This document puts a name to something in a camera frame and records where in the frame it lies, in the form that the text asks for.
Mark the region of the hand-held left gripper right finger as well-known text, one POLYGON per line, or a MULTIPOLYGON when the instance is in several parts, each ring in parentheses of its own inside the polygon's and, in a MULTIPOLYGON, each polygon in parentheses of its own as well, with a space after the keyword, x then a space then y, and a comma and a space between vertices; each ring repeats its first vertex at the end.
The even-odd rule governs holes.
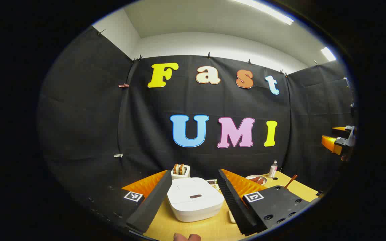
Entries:
POLYGON ((281 185, 264 187, 225 169, 218 174, 219 189, 245 236, 279 227, 310 205, 281 185))

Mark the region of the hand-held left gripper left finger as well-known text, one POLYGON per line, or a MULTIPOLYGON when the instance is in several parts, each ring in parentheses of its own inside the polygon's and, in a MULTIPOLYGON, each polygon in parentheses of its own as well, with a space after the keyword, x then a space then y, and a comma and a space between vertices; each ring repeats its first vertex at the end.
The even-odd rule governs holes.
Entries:
POLYGON ((112 229, 142 235, 154 220, 172 185, 164 170, 126 186, 112 185, 87 197, 89 209, 112 229))

